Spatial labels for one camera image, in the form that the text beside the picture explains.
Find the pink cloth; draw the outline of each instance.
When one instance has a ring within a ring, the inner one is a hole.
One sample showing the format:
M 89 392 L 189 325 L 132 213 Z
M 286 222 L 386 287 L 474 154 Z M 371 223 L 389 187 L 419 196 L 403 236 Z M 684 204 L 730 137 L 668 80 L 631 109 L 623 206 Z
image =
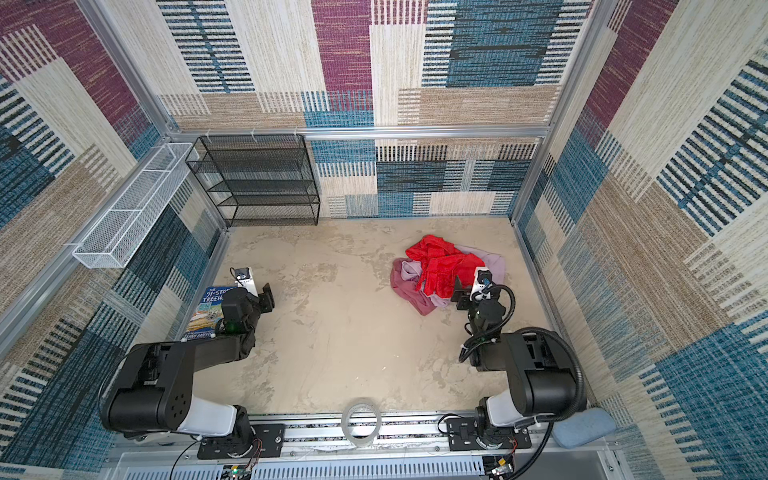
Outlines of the pink cloth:
M 464 245 L 455 245 L 456 249 L 462 253 L 473 253 L 482 260 L 491 271 L 491 275 L 494 283 L 504 283 L 504 275 L 506 274 L 507 266 L 504 261 L 504 257 L 498 253 L 489 253 L 485 250 L 478 248 L 467 247 Z M 404 261 L 402 263 L 401 277 L 403 280 L 417 280 L 422 275 L 422 263 L 418 260 Z M 424 285 L 422 284 L 421 291 L 424 291 Z M 451 304 L 451 300 L 447 298 L 441 298 L 437 293 L 429 295 L 428 298 L 432 301 L 432 304 L 437 308 L 445 308 Z
M 392 272 L 389 274 L 389 284 L 398 296 L 408 300 L 419 313 L 426 315 L 435 309 L 435 305 L 424 292 L 416 288 L 419 281 L 417 276 L 412 280 L 402 279 L 402 262 L 404 260 L 407 260 L 407 258 L 395 258 L 395 261 L 392 262 Z
M 406 250 L 406 255 L 422 263 L 419 286 L 424 285 L 424 293 L 437 293 L 442 298 L 451 298 L 456 277 L 463 286 L 472 285 L 475 268 L 485 266 L 475 254 L 462 253 L 453 243 L 434 235 L 425 235 Z

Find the book cover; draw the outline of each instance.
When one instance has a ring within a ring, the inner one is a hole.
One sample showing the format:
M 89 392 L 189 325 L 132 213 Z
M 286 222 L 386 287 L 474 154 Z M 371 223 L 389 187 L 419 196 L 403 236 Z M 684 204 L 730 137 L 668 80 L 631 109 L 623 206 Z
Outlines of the book cover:
M 203 295 L 197 312 L 187 324 L 187 332 L 184 338 L 187 340 L 210 338 L 214 332 L 216 322 L 223 318 L 221 312 L 221 299 L 224 293 L 235 288 L 234 286 L 209 286 Z

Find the black wire shelf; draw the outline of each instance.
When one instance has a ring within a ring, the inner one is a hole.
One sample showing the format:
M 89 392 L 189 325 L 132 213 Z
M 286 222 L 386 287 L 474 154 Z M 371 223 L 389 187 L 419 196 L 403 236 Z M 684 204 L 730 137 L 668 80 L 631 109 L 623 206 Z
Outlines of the black wire shelf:
M 187 166 L 230 227 L 317 225 L 320 198 L 301 135 L 199 137 Z

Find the metal mesh shelf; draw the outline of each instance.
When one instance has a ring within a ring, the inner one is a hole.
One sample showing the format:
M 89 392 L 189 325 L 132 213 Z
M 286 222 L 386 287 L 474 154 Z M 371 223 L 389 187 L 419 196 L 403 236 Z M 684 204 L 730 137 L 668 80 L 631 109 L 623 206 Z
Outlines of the metal mesh shelf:
M 187 166 L 230 227 L 317 225 L 320 198 L 300 135 L 200 137 Z
M 91 228 L 73 256 L 87 268 L 125 268 L 163 213 L 197 157 L 192 144 L 165 144 Z

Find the cable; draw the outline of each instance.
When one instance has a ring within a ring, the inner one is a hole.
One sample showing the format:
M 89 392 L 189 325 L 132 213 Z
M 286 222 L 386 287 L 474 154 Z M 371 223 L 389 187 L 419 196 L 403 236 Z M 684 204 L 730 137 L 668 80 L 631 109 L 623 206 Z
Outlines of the cable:
M 457 419 L 466 419 L 467 418 L 467 417 L 464 417 L 464 416 L 461 416 L 461 415 L 457 415 L 455 413 L 446 413 L 445 415 L 440 417 L 440 419 L 437 421 L 437 431 L 442 433 L 443 435 L 448 435 L 448 432 L 443 432 L 440 429 L 440 424 L 442 423 L 443 420 L 445 420 L 447 418 L 450 418 L 450 417 L 456 417 Z
M 256 451 L 253 452 L 253 454 L 248 459 L 248 464 L 245 465 L 246 470 L 248 470 L 249 468 L 255 467 L 256 464 L 259 463 L 259 458 L 261 458 L 261 447 L 263 446 L 263 444 L 261 443 L 261 439 L 258 437 L 256 438 L 256 440 L 253 440 L 253 443 L 256 443 L 257 440 L 259 442 L 259 446 L 256 447 Z M 259 456 L 256 458 L 256 463 L 254 463 L 253 466 L 251 466 L 250 463 L 253 461 L 253 457 L 255 457 L 257 453 L 259 454 Z
M 552 427 L 554 427 L 554 423 L 549 422 L 549 426 L 547 427 L 547 432 L 544 434 L 544 438 L 541 439 L 541 443 L 538 444 L 538 447 L 536 448 L 536 451 L 533 452 L 533 455 L 531 455 L 531 458 L 528 459 L 528 461 L 520 467 L 519 470 L 515 470 L 514 473 L 512 473 L 511 476 L 506 478 L 506 480 L 515 480 L 516 478 L 519 478 L 524 473 L 528 471 L 528 469 L 531 467 L 531 465 L 538 460 L 538 457 L 541 455 L 541 453 L 544 451 L 544 447 L 547 445 L 547 442 L 549 441 L 549 436 L 552 435 Z
M 464 342 L 462 345 L 462 351 L 458 354 L 458 361 L 460 363 L 466 361 L 469 358 L 469 355 L 478 347 L 490 343 L 490 338 L 497 332 L 500 332 L 502 328 L 504 328 L 504 325 L 507 324 L 509 319 L 512 318 L 512 314 L 515 313 L 515 293 L 512 292 L 508 286 L 501 284 L 493 285 L 488 288 L 489 292 L 493 290 L 504 290 L 509 295 L 509 310 L 507 311 L 507 314 L 504 316 L 502 321 L 496 326 L 484 332 L 477 332 L 475 335 L 470 336 L 467 341 Z
M 237 275 L 235 275 L 235 269 L 233 267 L 230 267 L 230 275 L 232 276 L 232 278 L 235 279 L 235 282 L 237 282 L 238 285 L 240 285 L 241 287 L 245 288 L 245 285 L 243 285 L 240 282 L 240 279 L 237 278 Z
M 168 475 L 168 480 L 174 480 L 174 470 L 176 469 L 176 464 L 179 462 L 179 458 L 185 453 L 187 453 L 187 450 L 190 449 L 190 447 L 196 443 L 198 443 L 200 440 L 195 440 L 194 442 L 187 445 L 187 447 L 184 449 L 182 453 L 179 454 L 178 457 L 176 457 L 176 461 L 174 462 L 174 466 L 170 467 L 170 474 Z
M 509 454 L 509 461 L 512 463 L 512 471 L 514 472 L 517 468 L 515 466 L 515 452 L 518 450 L 518 440 L 515 437 L 511 438 L 512 440 L 512 452 Z

